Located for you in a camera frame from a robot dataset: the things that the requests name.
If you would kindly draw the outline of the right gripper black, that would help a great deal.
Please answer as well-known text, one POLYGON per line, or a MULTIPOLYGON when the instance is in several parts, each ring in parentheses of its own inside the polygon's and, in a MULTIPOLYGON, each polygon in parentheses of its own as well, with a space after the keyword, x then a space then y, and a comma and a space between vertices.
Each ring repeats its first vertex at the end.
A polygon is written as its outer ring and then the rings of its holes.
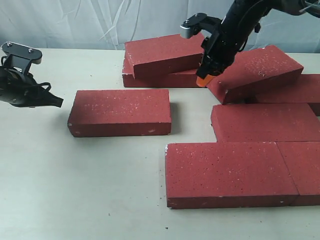
POLYGON ((198 87, 205 88, 234 62, 259 21, 259 7, 230 7, 224 19, 206 15, 199 21, 197 27, 211 35, 201 44, 203 56, 196 71, 198 87))

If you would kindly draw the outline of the right robot arm dark grey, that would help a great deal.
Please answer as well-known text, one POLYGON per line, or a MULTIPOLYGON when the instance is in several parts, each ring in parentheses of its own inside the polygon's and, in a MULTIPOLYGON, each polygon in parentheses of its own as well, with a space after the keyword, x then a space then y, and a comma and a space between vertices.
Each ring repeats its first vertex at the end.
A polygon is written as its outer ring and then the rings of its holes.
POLYGON ((209 32, 201 46, 203 55, 196 71, 196 83, 205 87, 215 76, 221 75, 233 64, 235 56, 244 50, 249 35, 259 32, 260 20, 271 10, 292 16, 310 14, 320 16, 318 0, 235 0, 223 19, 196 13, 189 19, 194 35, 201 30, 209 32))

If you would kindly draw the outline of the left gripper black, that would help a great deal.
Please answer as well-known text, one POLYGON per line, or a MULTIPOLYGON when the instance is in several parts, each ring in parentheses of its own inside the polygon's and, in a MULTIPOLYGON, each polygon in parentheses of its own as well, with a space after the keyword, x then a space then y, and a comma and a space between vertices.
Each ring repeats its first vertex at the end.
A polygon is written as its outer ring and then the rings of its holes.
POLYGON ((37 83, 32 75, 22 75, 19 71, 0 68, 0 100, 18 108, 58 107, 64 99, 48 92, 48 84, 37 83))

